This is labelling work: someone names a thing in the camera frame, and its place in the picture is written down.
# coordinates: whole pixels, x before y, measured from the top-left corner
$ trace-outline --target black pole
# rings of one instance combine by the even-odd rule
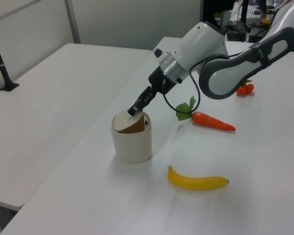
[[[242,14],[241,14],[241,22],[243,23],[246,23],[247,8],[248,8],[248,0],[243,0]]]
[[[0,54],[0,71],[5,81],[5,86],[1,90],[10,92],[11,90],[19,86],[19,84],[13,83],[11,81],[8,71],[6,70],[4,62],[2,60],[1,54]]]

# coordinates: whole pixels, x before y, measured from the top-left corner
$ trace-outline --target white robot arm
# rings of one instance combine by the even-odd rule
[[[294,0],[277,12],[267,35],[248,50],[230,59],[220,30],[198,23],[160,61],[149,76],[151,86],[138,97],[128,113],[135,115],[155,97],[181,83],[200,62],[199,85],[213,99],[231,96],[249,77],[267,68],[294,49]]]

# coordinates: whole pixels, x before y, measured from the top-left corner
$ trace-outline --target yellow banana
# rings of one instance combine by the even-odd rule
[[[179,188],[190,190],[210,190],[221,188],[229,182],[223,177],[205,177],[205,178],[191,178],[179,175],[176,173],[172,166],[169,166],[168,171],[169,181]]]

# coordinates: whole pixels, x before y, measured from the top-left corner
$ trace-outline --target white table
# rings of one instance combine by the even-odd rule
[[[150,53],[68,44],[0,92],[1,206],[28,201]]]
[[[178,41],[164,38],[159,47]],[[226,45],[231,54],[249,46]],[[158,95],[145,109],[152,158],[123,164],[115,157],[111,120],[148,85],[157,64],[150,55],[2,235],[294,235],[294,53],[252,78],[254,95],[202,95],[199,110],[236,133],[179,122]],[[168,99],[176,105],[193,94],[186,79]],[[218,190],[181,190],[167,181],[168,165],[230,182]]]

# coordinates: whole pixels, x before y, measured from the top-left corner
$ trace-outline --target green leaf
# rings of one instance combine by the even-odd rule
[[[176,109],[180,112],[189,112],[194,108],[194,104],[195,104],[196,100],[194,98],[194,96],[192,96],[192,98],[190,99],[190,105],[188,105],[187,103],[183,103],[180,104],[176,107]],[[176,116],[178,118],[179,121],[183,121],[186,119],[189,119],[192,117],[192,113],[189,114],[181,114],[179,112],[176,112]]]
[[[192,96],[192,98],[190,99],[190,108],[191,108],[191,110],[194,108],[195,102],[196,102],[196,100],[195,100],[194,96]]]

